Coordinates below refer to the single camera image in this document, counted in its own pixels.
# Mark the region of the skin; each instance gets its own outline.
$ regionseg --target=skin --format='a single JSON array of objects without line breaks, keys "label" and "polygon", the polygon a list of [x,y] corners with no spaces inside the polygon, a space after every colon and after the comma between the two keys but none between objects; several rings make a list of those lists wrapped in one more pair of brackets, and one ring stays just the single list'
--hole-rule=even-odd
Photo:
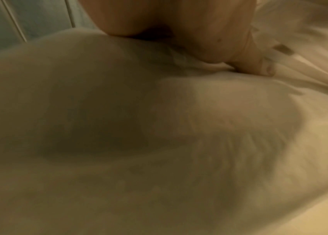
[{"label": "skin", "polygon": [[113,36],[172,37],[207,63],[238,72],[273,75],[251,35],[256,0],[80,0],[95,24]]}]

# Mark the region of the fabric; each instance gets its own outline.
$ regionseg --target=fabric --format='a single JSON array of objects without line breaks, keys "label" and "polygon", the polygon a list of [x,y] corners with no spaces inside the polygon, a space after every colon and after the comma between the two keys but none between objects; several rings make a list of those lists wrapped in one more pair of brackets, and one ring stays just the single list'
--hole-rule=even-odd
[{"label": "fabric", "polygon": [[0,53],[0,235],[274,234],[328,194],[327,73],[283,58],[81,29]]}]

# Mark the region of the mattress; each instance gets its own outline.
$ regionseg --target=mattress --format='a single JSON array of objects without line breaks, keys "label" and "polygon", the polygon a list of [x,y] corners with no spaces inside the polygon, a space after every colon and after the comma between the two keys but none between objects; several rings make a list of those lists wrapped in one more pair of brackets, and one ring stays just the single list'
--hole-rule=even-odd
[{"label": "mattress", "polygon": [[1,52],[0,235],[328,228],[328,71],[266,9],[274,78],[83,29]]}]

